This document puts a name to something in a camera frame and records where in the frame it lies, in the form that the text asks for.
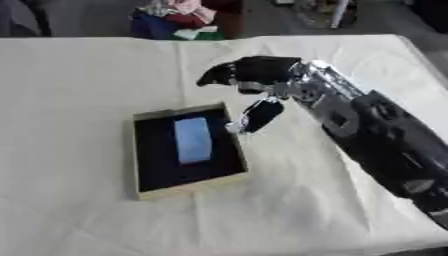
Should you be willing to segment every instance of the black robotic glove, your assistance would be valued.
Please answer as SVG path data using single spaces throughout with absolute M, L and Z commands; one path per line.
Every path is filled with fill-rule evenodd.
M 253 56 L 212 67 L 198 80 L 199 86 L 208 84 L 238 85 L 243 94 L 258 94 L 265 86 L 286 83 L 292 75 L 291 68 L 300 58 Z M 253 133 L 271 122 L 284 110 L 279 100 L 270 97 L 249 106 L 234 132 Z
M 262 85 L 287 82 L 291 78 L 291 67 L 300 63 L 300 58 L 252 56 L 212 67 L 198 80 L 199 86 L 207 84 L 234 85 L 235 82 L 255 82 Z M 261 91 L 242 91 L 242 93 Z

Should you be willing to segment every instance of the robotic hand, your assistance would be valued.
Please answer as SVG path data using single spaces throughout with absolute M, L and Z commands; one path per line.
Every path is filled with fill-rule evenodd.
M 231 123 L 229 131 L 255 132 L 283 111 L 291 97 L 322 123 L 347 155 L 395 196 L 407 198 L 448 229 L 448 146 L 426 125 L 376 91 L 365 94 L 323 61 L 254 56 L 208 70 L 199 86 L 238 86 L 266 92 Z

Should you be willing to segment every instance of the dark chair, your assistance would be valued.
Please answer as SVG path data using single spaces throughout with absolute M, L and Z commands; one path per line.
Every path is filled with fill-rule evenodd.
M 51 36 L 52 31 L 47 12 L 39 0 L 20 0 L 34 15 L 41 36 Z
M 43 7 L 42 0 L 19 0 L 33 15 L 38 33 L 31 29 L 17 24 L 12 19 L 10 5 L 6 0 L 0 0 L 0 37 L 31 37 L 31 36 L 51 36 L 52 31 L 48 15 Z

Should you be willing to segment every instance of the wooden tray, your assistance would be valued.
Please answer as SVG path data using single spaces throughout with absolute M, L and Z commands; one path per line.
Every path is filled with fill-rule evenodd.
M 178 162 L 174 121 L 205 117 L 212 137 L 208 161 L 181 165 Z M 224 124 L 229 115 L 224 103 L 163 110 L 134 115 L 134 171 L 140 200 L 204 186 L 234 182 L 247 175 L 246 162 L 235 135 Z

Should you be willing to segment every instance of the gray floor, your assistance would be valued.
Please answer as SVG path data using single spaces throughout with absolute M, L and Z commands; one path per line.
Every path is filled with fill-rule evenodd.
M 150 0 L 45 0 L 55 36 L 128 36 L 128 15 L 133 7 Z M 448 78 L 448 35 L 438 34 L 404 5 L 360 0 L 359 20 L 347 29 L 325 30 L 305 27 L 288 8 L 270 0 L 244 0 L 242 37 L 264 35 L 399 34 L 409 38 Z M 26 9 L 14 5 L 16 20 L 35 25 Z M 395 256 L 442 256 L 442 250 L 400 253 Z

